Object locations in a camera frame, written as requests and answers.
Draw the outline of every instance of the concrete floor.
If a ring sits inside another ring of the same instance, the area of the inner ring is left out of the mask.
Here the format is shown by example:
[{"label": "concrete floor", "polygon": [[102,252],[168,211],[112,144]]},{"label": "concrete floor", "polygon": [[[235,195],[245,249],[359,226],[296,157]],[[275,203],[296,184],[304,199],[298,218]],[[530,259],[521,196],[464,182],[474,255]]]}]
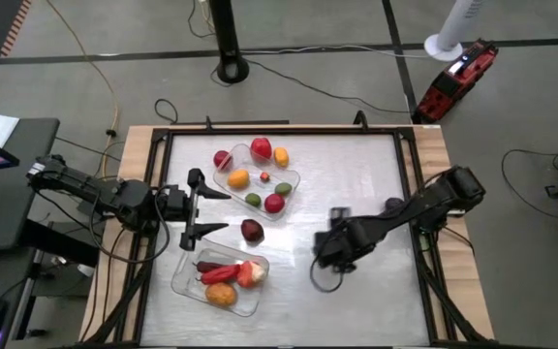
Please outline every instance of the concrete floor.
[{"label": "concrete floor", "polygon": [[[90,53],[130,53],[213,49],[212,38],[190,35],[188,0],[53,0],[77,30]],[[437,32],[451,0],[393,0],[402,43],[420,43]],[[388,44],[390,35],[377,0],[234,0],[243,48]],[[194,26],[203,32],[201,15]],[[558,1],[491,0],[474,30],[493,40],[558,38]],[[75,41],[44,0],[35,0],[12,56],[77,55]],[[423,55],[422,51],[407,54]],[[370,52],[329,52],[253,59],[329,92],[355,95],[375,106],[406,109],[395,59]],[[292,123],[350,122],[358,107],[303,89],[253,67],[245,82],[230,88],[209,79],[216,58],[102,62],[122,107],[120,138],[135,124],[164,124],[152,108],[157,98],[178,107],[181,121],[289,119]],[[444,65],[407,59],[417,98]],[[405,114],[363,108],[382,123],[409,123]],[[18,117],[58,117],[59,136],[96,149],[104,147],[110,125],[109,92],[84,63],[0,66],[0,113]],[[507,149],[558,151],[558,46],[502,48],[494,67],[442,122],[453,163],[470,166],[488,191],[468,216],[469,232],[496,337],[505,343],[558,348],[558,220],[525,206],[506,187],[500,160]],[[83,171],[93,173],[99,157],[56,142],[53,149]],[[121,147],[112,150],[121,154]],[[550,159],[516,155],[508,163],[510,178],[533,203],[558,212],[558,202],[544,197],[543,186],[558,179]],[[117,164],[111,162],[114,174]],[[76,204],[56,199],[66,209]],[[34,218],[51,212],[37,199]],[[48,345],[69,344],[76,337],[83,301],[50,300],[34,315],[38,324],[60,330]],[[68,316],[64,326],[57,321]],[[12,343],[10,348],[44,347],[42,339]]]}]

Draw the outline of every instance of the red chili pepper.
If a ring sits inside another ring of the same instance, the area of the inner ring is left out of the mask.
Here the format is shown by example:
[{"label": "red chili pepper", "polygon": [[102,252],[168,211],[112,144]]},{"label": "red chili pepper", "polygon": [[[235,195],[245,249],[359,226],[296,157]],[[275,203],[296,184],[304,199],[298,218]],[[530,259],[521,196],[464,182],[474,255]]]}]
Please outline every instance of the red chili pepper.
[{"label": "red chili pepper", "polygon": [[212,263],[212,262],[198,262],[196,265],[197,269],[201,273],[206,273],[209,271],[217,270],[219,268],[225,267],[225,265]]},{"label": "red chili pepper", "polygon": [[209,271],[201,276],[201,283],[212,285],[219,282],[226,282],[238,276],[240,265],[226,266]]}]

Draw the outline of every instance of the red apple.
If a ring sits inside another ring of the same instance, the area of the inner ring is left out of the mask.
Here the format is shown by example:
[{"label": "red apple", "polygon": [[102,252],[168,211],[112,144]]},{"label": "red apple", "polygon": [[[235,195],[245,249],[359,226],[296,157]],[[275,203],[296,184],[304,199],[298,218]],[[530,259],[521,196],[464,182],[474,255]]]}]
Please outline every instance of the red apple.
[{"label": "red apple", "polygon": [[272,146],[267,138],[254,139],[251,142],[251,157],[255,160],[256,158],[263,157],[264,159],[270,160],[272,156]]},{"label": "red apple", "polygon": [[[221,166],[221,164],[223,163],[223,161],[226,158],[228,158],[228,160],[225,162],[225,164],[223,164],[223,166]],[[212,161],[214,161],[214,166],[219,168],[219,170],[225,170],[232,163],[232,157],[230,156],[230,154],[227,151],[219,150],[219,151],[217,151],[216,154],[214,154],[214,159],[212,159]]]},{"label": "red apple", "polygon": [[283,206],[286,205],[286,201],[283,199],[281,195],[277,194],[270,194],[263,201],[263,206],[266,208],[268,213],[277,213],[283,209]]}]

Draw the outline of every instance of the yellow cable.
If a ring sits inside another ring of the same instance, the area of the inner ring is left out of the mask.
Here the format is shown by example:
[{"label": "yellow cable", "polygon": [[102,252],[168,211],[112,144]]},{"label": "yellow cable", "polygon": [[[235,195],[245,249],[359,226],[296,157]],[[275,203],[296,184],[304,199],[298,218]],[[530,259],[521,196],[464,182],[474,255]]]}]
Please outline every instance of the yellow cable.
[{"label": "yellow cable", "polygon": [[207,0],[201,3],[201,15],[203,16],[203,20],[205,20],[205,23],[208,25],[208,30],[210,30],[210,33],[214,34],[214,24],[212,24],[212,22],[210,21],[210,17],[208,16],[208,12],[205,6],[210,6]]},{"label": "yellow cable", "polygon": [[[98,66],[96,66],[96,64],[89,59],[89,57],[87,56],[87,52],[85,51],[85,48],[83,47],[83,44],[78,39],[77,33],[75,33],[75,31],[70,26],[70,24],[68,24],[68,21],[66,21],[66,19],[62,16],[62,14],[60,14],[59,11],[57,11],[57,9],[50,2],[50,0],[46,0],[46,2],[55,11],[55,14],[57,16],[59,16],[59,18],[62,20],[64,25],[66,25],[66,27],[68,28],[68,31],[70,31],[70,33],[73,34],[73,37],[75,37],[75,40],[77,41],[78,47],[81,49],[81,52],[83,53],[83,58],[85,58],[87,63],[89,63],[92,67],[94,67],[94,69],[98,72],[98,74],[100,74],[101,78],[103,78],[103,80],[105,81],[105,84],[107,85],[108,90],[111,93],[111,99],[113,101],[113,121],[111,122],[110,130],[115,131],[118,124],[119,124],[120,108],[119,108],[119,105],[118,105],[118,102],[117,102],[117,97],[115,96],[115,91],[113,90],[113,87],[111,87],[111,83],[109,82],[109,80],[107,79],[105,74],[103,74],[103,72],[98,68]],[[107,151],[107,148],[109,148],[109,146],[111,145],[112,140],[113,140],[113,136],[108,135],[107,145],[105,146],[106,151]],[[107,176],[107,160],[108,160],[107,155],[103,154],[103,160],[102,160],[102,163],[101,163],[101,167],[103,168],[102,169],[103,177]]]}]

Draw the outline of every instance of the wooden table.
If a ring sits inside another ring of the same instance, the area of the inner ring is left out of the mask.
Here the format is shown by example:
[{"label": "wooden table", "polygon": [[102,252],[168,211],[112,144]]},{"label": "wooden table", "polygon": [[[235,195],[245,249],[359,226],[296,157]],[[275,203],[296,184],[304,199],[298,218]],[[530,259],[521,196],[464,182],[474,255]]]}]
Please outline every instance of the wooden table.
[{"label": "wooden table", "polygon": [[[122,162],[120,164],[119,176],[124,179],[139,179],[143,180],[146,170],[147,157],[150,148],[151,136],[154,128],[159,126],[133,126],[130,128],[128,138],[124,147],[122,155]],[[257,128],[260,126],[215,126],[215,128],[243,128],[251,127]],[[346,128],[346,127],[360,127],[357,125],[276,125],[272,127],[321,127],[321,128]],[[407,127],[406,125],[389,126],[389,125],[370,125],[370,127]],[[185,128],[204,128],[204,126],[171,126],[173,129]],[[421,164],[423,176],[428,178],[440,171],[447,169],[450,166],[450,159],[448,157],[445,140],[443,139],[443,132],[439,126],[413,126],[416,136],[416,144],[418,148],[418,156]],[[411,190],[415,190],[415,172],[411,161],[408,146],[403,146],[404,158],[407,166],[409,180],[411,183]],[[159,149],[158,156],[162,156],[162,149]],[[155,175],[153,178],[158,178],[160,171],[160,162],[154,169]],[[460,233],[464,237],[468,237],[466,224],[464,219],[450,219],[449,227]],[[115,237],[119,233],[120,224],[111,220],[108,222],[104,234],[104,246],[111,249]],[[132,235],[125,234],[115,246],[115,253],[121,256],[128,256],[131,250]],[[451,299],[455,302],[458,308],[462,311],[464,316],[469,320],[478,332],[486,337],[493,337],[490,320],[488,317],[483,293],[481,290],[480,277],[475,265],[475,259],[471,249],[461,240],[441,233],[439,238],[439,250],[441,255],[441,262],[443,271],[447,282],[448,293]],[[90,326],[88,336],[93,334],[103,318],[103,308],[105,302],[107,303],[107,315],[111,312],[113,307],[119,301],[122,294],[122,286],[124,283],[127,265],[119,261],[111,261],[110,266],[110,281],[109,281],[109,294],[108,299],[105,300],[107,289],[107,270],[108,270],[108,257],[104,254],[100,256],[100,263],[98,266],[99,279],[94,278],[94,286],[89,295],[87,307],[85,309],[85,317],[81,327],[81,334],[87,327],[91,318],[92,309],[94,308],[94,292],[97,294],[97,306],[95,308],[94,320]],[[431,299],[434,308],[434,317],[436,328],[439,338],[446,338],[445,325],[443,321],[442,309],[438,304],[436,298],[431,294]],[[127,322],[124,331],[124,340],[133,339],[133,331],[135,325],[135,317],[139,305],[138,297],[131,301]]]}]

